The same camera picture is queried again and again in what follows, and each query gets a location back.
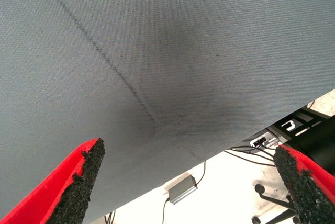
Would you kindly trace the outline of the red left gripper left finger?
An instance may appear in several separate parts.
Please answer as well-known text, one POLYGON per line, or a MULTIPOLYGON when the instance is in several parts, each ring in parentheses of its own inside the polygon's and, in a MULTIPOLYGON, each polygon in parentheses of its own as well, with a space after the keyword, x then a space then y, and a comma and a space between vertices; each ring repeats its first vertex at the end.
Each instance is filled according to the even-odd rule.
POLYGON ((1 223, 82 223, 104 155, 102 139, 84 142, 1 223))

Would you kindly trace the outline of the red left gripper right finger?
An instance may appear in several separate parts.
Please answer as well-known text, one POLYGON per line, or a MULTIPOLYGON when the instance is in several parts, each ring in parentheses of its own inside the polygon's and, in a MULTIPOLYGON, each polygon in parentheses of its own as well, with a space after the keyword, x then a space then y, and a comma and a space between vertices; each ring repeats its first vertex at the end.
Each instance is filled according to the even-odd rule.
POLYGON ((334 175, 285 145, 276 148, 273 160, 301 223, 334 223, 334 175))

